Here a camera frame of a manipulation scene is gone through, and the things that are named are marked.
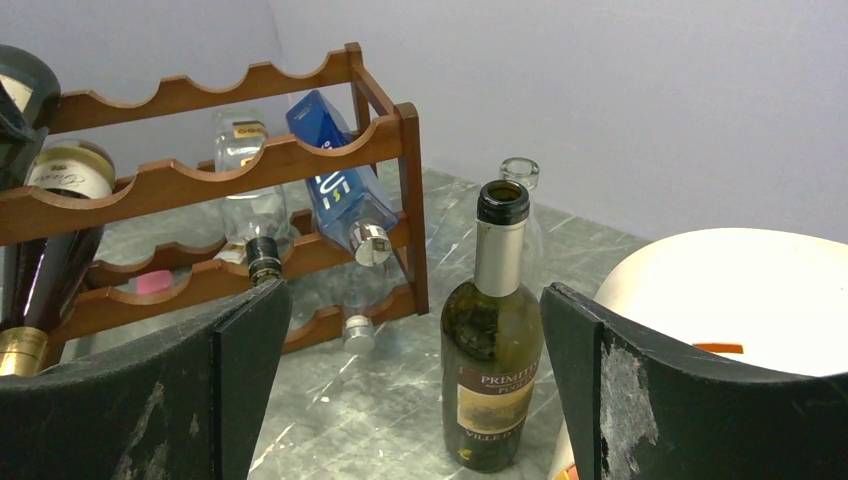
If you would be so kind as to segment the dark wine bottle black neck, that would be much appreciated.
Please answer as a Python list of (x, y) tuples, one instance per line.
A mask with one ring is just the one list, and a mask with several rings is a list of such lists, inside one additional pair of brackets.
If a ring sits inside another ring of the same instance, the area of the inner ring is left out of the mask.
[(54, 71), (34, 54), (1, 46), (1, 189), (24, 185), (61, 98)]

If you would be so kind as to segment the green wine bottle silver neck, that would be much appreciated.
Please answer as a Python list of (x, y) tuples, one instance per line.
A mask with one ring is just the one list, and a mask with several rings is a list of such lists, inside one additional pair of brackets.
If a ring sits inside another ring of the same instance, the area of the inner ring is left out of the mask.
[(539, 302), (522, 282), (529, 206), (515, 181), (481, 187), (473, 276), (441, 312), (443, 439), (454, 461), (481, 473), (517, 454), (544, 346)]

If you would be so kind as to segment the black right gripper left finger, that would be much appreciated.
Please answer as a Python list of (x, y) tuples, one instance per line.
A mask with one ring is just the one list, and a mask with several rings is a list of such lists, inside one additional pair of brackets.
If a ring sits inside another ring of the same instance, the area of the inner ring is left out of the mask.
[(289, 328), (282, 280), (1, 381), (5, 479), (243, 479)]

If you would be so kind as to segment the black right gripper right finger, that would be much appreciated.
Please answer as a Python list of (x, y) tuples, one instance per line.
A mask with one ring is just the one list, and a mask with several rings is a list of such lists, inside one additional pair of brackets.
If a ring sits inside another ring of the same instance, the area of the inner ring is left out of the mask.
[(730, 360), (543, 290), (544, 337), (583, 479), (843, 479), (847, 377)]

